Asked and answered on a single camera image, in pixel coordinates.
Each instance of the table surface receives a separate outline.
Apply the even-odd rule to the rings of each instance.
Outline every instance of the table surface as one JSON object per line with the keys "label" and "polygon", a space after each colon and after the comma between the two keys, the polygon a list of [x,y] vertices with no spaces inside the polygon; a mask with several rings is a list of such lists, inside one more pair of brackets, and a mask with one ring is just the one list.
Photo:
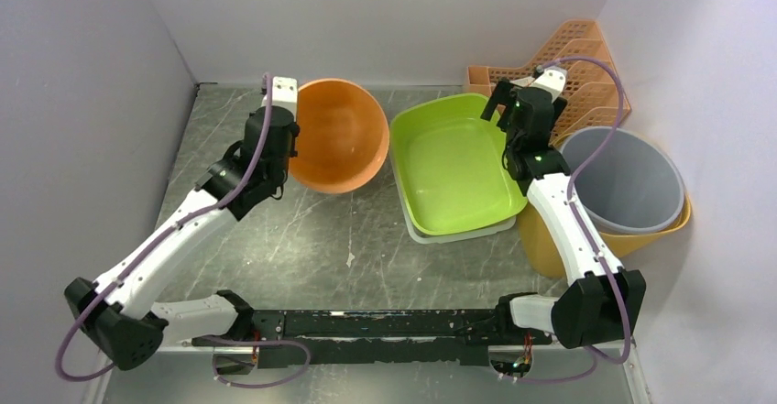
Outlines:
{"label": "table surface", "polygon": [[[400,111],[457,93],[457,90],[370,92],[381,103],[390,121]],[[159,223],[173,213],[208,166],[219,159],[229,145],[242,138],[248,113],[259,108],[261,99],[257,89],[218,85],[204,85],[200,89],[170,175]],[[281,201],[261,203],[230,232],[202,247],[164,290],[159,301],[193,300],[208,297],[218,289],[231,289],[256,309],[491,308],[505,294],[537,291],[558,296],[565,288],[564,281],[545,278],[531,268],[516,227],[449,244],[414,242],[408,235],[387,161],[367,185],[343,195],[311,191],[290,178]],[[190,366],[191,357],[197,356],[201,359],[194,364],[199,367]],[[577,372],[585,370],[585,364],[589,363],[585,353],[577,351],[560,351],[553,356],[557,363],[549,362],[546,366],[555,366],[548,377],[574,373],[565,372],[569,368],[579,367]],[[143,399],[148,398],[146,390],[159,390],[165,384],[176,384],[176,389],[190,384],[192,390],[199,390],[204,381],[210,384],[208,387],[214,387],[213,390],[222,390],[223,387],[210,380],[209,365],[207,355],[155,355],[131,372],[114,372],[105,402],[145,402]],[[383,372],[386,368],[375,366],[358,369],[315,366],[308,374],[311,378],[298,380],[297,386],[292,383],[283,387],[295,390],[294,398],[292,395],[285,397],[295,402],[312,397],[319,397],[321,402],[351,402],[347,393],[340,394],[351,384],[351,379],[346,379],[364,381],[363,376],[369,377],[368,373],[377,369],[380,372],[375,374],[379,375],[375,379],[382,383],[387,375]],[[399,378],[398,385],[406,375],[415,376],[414,382],[417,382],[422,370],[424,387],[404,396],[402,402],[433,398],[469,402],[471,399],[465,395],[452,391],[460,388],[454,384],[470,383],[449,379],[460,379],[463,372],[472,374],[471,369],[454,364],[428,364],[424,367],[396,365],[389,370],[394,372],[391,375],[395,379]],[[621,366],[605,366],[586,381],[575,383],[576,386],[540,388],[536,390],[540,395],[533,396],[549,398],[563,393],[561,396],[571,398],[579,397],[582,391],[605,387],[616,390],[617,393],[613,393],[622,398],[608,402],[630,402],[623,372]],[[470,377],[473,381],[470,386],[476,383],[482,386],[483,381],[495,385],[488,393],[482,390],[478,394],[480,398],[514,393],[497,388],[496,381],[491,383],[492,377],[486,380],[479,374],[472,375],[475,376]],[[155,386],[160,378],[165,379]],[[337,381],[322,388],[321,378]],[[312,384],[318,391],[311,389]],[[522,387],[535,390],[532,386]],[[328,390],[330,398],[322,398],[323,389]],[[203,393],[204,397],[211,392]],[[332,393],[339,398],[332,398]],[[179,396],[180,402],[199,401],[192,400],[189,393]],[[364,401],[364,397],[352,398],[354,402]],[[592,402],[604,402],[597,393],[592,398],[595,398]],[[179,402],[170,397],[165,400]]]}

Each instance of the orange bowl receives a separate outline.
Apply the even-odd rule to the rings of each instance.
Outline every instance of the orange bowl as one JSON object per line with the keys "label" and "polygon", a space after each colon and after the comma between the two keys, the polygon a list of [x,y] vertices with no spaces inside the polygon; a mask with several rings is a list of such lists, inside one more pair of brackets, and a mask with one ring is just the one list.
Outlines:
{"label": "orange bowl", "polygon": [[389,152],[389,123],[375,97],[341,79],[304,84],[297,97],[299,155],[289,172],[324,193],[358,189],[378,173]]}

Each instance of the white wall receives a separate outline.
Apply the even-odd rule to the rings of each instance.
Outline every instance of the white wall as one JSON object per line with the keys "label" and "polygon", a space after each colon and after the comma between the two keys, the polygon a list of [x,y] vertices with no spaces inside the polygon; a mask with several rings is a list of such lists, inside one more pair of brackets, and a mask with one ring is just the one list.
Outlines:
{"label": "white wall", "polygon": [[688,231],[626,260],[655,402],[777,402],[777,0],[608,0],[634,107],[694,202]]}
{"label": "white wall", "polygon": [[522,65],[606,0],[153,1],[199,82],[256,83],[269,70],[450,85],[467,65]]}
{"label": "white wall", "polygon": [[153,228],[192,80],[150,0],[0,0],[0,67],[0,401],[81,402],[62,291]]}

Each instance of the gray floor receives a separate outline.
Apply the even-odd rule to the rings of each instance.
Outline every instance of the gray floor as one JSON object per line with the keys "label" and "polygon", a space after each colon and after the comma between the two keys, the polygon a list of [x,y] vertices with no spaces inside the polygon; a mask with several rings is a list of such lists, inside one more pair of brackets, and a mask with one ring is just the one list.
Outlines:
{"label": "gray floor", "polygon": [[[372,93],[390,120],[456,91]],[[200,90],[160,221],[242,138],[248,113],[260,103],[258,90],[207,85]],[[366,186],[344,195],[310,191],[290,179],[281,201],[260,204],[190,262],[161,301],[198,299],[229,288],[255,308],[486,308],[504,294],[558,295],[565,288],[531,269],[515,228],[451,244],[413,242],[388,162]]]}

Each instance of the plastic tray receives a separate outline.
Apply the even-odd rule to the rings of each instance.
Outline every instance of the plastic tray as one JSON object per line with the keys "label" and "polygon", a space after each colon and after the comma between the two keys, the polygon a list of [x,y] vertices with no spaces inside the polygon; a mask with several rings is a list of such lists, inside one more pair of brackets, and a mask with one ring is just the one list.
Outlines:
{"label": "plastic tray", "polygon": [[394,173],[413,225],[454,235],[502,222],[526,206],[501,166],[505,135],[480,119],[487,98],[467,93],[420,104],[391,122]]}
{"label": "plastic tray", "polygon": [[[392,167],[392,170],[394,170],[395,168],[394,158],[391,158],[391,167]],[[400,187],[398,180],[397,180],[397,192],[399,193],[399,204],[402,206],[402,214],[405,217],[405,225],[407,225],[408,227],[408,235],[410,235],[410,238],[412,238],[413,241],[419,244],[447,244],[449,242],[465,241],[466,239],[475,239],[476,237],[488,236],[488,235],[493,235],[495,233],[504,232],[505,230],[509,230],[510,228],[512,228],[513,225],[515,225],[515,216],[510,216],[510,218],[502,221],[501,223],[496,223],[488,227],[479,228],[471,232],[463,232],[456,235],[442,235],[442,236],[425,235],[423,232],[417,229],[415,225],[413,225],[412,223],[412,220],[410,218],[410,213],[408,213],[407,202],[405,202],[405,197],[404,195],[402,195],[402,188]]]}

